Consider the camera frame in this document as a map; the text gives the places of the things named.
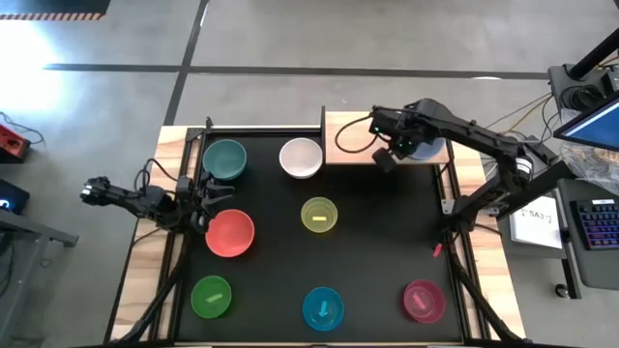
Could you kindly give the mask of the grey side cart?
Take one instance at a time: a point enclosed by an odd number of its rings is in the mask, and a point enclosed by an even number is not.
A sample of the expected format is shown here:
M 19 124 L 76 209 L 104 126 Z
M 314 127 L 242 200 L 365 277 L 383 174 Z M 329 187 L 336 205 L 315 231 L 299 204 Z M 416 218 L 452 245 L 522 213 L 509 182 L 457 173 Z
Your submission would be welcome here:
M 590 288 L 619 291 L 619 248 L 586 249 L 576 228 L 571 209 L 572 201 L 614 199 L 619 202 L 618 195 L 581 180 L 560 179 L 548 184 L 544 180 L 536 179 L 527 190 L 510 197 L 508 210 L 499 216 L 499 225 L 510 228 L 509 216 L 511 213 L 549 193 L 553 194 L 556 199 L 562 248 L 556 249 L 513 242 L 511 232 L 506 231 L 502 237 L 505 253 L 560 260 L 565 276 L 563 284 L 568 287 L 572 299 L 581 297 L 579 289 L 581 284 Z

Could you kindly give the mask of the white bowl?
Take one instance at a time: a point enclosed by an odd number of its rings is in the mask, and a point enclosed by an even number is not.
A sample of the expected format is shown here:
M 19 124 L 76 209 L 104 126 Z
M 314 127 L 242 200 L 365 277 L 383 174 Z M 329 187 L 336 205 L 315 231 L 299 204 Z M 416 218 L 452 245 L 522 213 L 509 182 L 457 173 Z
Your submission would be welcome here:
M 322 166 L 323 151 L 313 140 L 305 137 L 293 138 L 280 149 L 281 168 L 291 177 L 307 179 Z

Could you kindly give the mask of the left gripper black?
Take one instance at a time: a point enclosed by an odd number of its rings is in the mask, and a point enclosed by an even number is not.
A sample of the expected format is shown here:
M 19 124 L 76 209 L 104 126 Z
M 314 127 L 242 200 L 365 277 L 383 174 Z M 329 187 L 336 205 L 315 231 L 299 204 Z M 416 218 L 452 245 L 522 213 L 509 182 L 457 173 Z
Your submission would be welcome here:
M 206 196 L 206 190 L 208 191 L 234 191 L 233 186 L 225 186 L 218 183 L 214 178 L 195 181 L 188 176 L 181 176 L 176 181 L 176 202 L 179 206 L 180 213 L 185 215 L 191 215 L 192 213 L 198 213 L 199 215 L 205 215 L 206 209 L 211 206 L 232 197 L 232 194 L 210 197 Z

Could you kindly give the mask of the green translucent bowl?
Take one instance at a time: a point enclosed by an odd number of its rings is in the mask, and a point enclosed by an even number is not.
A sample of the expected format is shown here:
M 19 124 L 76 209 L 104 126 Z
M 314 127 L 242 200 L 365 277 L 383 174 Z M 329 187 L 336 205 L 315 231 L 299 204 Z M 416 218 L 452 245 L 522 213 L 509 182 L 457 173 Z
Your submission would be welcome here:
M 231 305 L 232 289 L 225 278 L 208 275 L 194 285 L 190 300 L 193 312 L 200 318 L 218 318 Z

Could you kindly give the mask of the black aluminium table frame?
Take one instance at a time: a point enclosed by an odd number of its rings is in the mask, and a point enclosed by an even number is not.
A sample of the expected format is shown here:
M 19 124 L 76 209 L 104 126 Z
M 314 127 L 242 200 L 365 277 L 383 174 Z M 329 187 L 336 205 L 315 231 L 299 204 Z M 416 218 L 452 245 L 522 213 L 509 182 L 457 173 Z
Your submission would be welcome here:
M 243 139 L 250 135 L 267 137 L 280 137 L 283 143 L 294 137 L 306 135 L 314 140 L 320 140 L 323 132 L 319 127 L 224 127 L 207 125 L 203 128 L 190 128 L 184 130 L 182 139 L 186 148 L 197 146 L 205 150 L 212 142 L 218 139 L 238 140 L 243 144 Z M 436 180 L 438 196 L 441 199 L 446 193 L 458 193 L 456 166 L 453 162 L 444 165 L 439 164 L 413 164 L 428 165 L 432 167 Z M 449 271 L 452 279 L 453 295 L 457 305 L 461 339 L 458 342 L 412 342 L 412 343 L 190 343 L 180 342 L 176 339 L 176 324 L 180 309 L 183 305 L 191 305 L 191 294 L 183 292 L 184 270 L 188 262 L 192 244 L 198 235 L 190 235 L 181 243 L 181 252 L 178 258 L 171 255 L 174 240 L 167 238 L 164 245 L 164 257 L 162 270 L 158 278 L 158 288 L 164 292 L 162 306 L 169 310 L 169 324 L 166 329 L 160 328 L 162 314 L 154 312 L 151 319 L 146 323 L 144 338 L 136 339 L 134 346 L 137 348 L 157 347 L 166 344 L 171 345 L 214 345 L 214 346 L 283 346 L 283 347 L 310 347 L 310 348 L 336 348 L 337 346 L 429 346 L 429 345 L 460 345 L 464 343 L 490 343 L 490 332 L 498 325 L 497 319 L 489 306 L 478 306 L 476 301 L 481 295 L 481 288 L 477 271 L 473 263 L 473 248 L 468 237 L 461 237 L 456 243 L 445 247 L 439 255 L 445 255 L 449 263 Z

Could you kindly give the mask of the yellow translucent bowl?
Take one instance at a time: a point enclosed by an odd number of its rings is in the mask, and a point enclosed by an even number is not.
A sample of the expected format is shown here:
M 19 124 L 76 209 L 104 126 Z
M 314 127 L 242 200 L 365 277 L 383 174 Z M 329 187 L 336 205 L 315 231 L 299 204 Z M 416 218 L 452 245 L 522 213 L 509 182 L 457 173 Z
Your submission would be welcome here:
M 325 233 L 331 230 L 339 217 L 338 208 L 326 197 L 313 197 L 306 201 L 301 209 L 301 221 L 313 233 Z

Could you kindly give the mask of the coral red bowl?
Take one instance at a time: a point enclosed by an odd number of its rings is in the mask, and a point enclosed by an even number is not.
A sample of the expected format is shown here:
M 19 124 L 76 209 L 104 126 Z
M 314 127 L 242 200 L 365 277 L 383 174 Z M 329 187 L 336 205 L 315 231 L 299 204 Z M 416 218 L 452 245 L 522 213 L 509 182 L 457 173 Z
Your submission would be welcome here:
M 230 258 L 244 253 L 251 246 L 254 235 L 252 219 L 243 211 L 228 209 L 209 221 L 205 242 L 217 256 Z

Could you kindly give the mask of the blue translucent bowl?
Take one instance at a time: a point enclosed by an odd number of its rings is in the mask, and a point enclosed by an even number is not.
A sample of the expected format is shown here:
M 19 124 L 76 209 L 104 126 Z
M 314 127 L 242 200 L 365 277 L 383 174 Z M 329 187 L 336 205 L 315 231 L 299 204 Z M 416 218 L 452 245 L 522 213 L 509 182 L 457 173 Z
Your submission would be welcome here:
M 344 303 L 333 288 L 317 287 L 305 296 L 302 314 L 306 324 L 313 330 L 329 332 L 342 322 Z

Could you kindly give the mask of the grey metal stand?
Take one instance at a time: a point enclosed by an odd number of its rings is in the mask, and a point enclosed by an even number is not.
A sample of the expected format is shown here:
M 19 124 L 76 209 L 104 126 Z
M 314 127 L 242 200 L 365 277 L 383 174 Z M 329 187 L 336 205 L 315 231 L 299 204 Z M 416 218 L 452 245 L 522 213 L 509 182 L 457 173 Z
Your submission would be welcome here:
M 75 247 L 75 234 L 37 223 L 0 209 L 0 235 L 9 239 L 0 252 L 0 314 L 10 314 L 22 305 L 28 282 L 43 261 L 49 242 Z

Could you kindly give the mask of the backlit keyboard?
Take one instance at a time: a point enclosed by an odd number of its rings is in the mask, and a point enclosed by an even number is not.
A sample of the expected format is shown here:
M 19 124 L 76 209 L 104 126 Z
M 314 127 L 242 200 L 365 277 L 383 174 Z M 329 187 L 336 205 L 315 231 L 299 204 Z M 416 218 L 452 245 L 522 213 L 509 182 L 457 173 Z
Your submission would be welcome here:
M 575 225 L 588 250 L 619 248 L 619 202 L 614 199 L 571 202 Z

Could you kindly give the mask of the computer monitor blue screen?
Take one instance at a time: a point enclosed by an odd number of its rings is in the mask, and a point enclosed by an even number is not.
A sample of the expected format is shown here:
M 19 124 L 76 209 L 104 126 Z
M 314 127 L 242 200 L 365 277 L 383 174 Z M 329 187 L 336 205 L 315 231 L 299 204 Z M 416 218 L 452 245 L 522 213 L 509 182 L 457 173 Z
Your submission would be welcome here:
M 553 137 L 619 152 L 619 90 L 557 129 Z

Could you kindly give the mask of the black table mat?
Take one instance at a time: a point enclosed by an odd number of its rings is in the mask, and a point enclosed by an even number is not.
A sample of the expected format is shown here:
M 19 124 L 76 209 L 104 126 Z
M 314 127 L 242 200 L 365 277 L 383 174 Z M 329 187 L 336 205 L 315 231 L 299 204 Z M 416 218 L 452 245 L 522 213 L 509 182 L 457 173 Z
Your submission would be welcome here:
M 374 165 L 327 165 L 306 180 L 279 163 L 280 137 L 243 139 L 244 173 L 223 209 L 248 214 L 255 226 L 250 248 L 221 258 L 196 238 L 183 276 L 189 295 L 205 276 L 221 276 L 232 289 L 219 318 L 198 317 L 189 304 L 179 312 L 175 337 L 190 343 L 412 343 L 458 342 L 461 329 L 448 259 L 434 258 L 442 212 L 432 167 L 402 165 L 387 177 Z M 313 197 L 338 208 L 336 225 L 309 231 L 301 209 Z M 416 279 L 435 283 L 445 299 L 431 324 L 412 319 L 403 291 Z M 302 305 L 317 287 L 336 290 L 342 322 L 318 332 L 306 324 Z

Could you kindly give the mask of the teal bowl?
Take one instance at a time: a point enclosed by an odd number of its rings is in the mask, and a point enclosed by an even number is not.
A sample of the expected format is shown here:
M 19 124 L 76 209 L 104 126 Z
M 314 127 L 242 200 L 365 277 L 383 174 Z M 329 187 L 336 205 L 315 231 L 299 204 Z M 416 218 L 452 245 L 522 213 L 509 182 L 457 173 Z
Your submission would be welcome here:
M 202 155 L 203 169 L 216 179 L 229 181 L 239 177 L 246 168 L 248 155 L 236 140 L 222 139 L 211 144 Z

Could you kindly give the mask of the clear plastic bag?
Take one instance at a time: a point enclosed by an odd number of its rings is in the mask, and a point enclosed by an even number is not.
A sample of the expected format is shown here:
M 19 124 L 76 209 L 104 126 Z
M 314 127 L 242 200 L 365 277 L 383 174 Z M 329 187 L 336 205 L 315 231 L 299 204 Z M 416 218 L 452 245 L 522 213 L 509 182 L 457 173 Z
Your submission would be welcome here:
M 561 158 L 579 180 L 619 196 L 619 152 L 564 142 Z

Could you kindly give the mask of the pink translucent bowl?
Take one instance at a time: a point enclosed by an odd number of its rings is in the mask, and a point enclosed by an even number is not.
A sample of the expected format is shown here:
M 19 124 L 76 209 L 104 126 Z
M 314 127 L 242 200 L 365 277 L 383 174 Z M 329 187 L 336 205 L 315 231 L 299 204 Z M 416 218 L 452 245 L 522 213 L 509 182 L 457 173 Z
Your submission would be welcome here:
M 402 297 L 405 311 L 419 323 L 434 323 L 444 313 L 444 295 L 441 289 L 429 280 L 412 281 L 405 287 Z

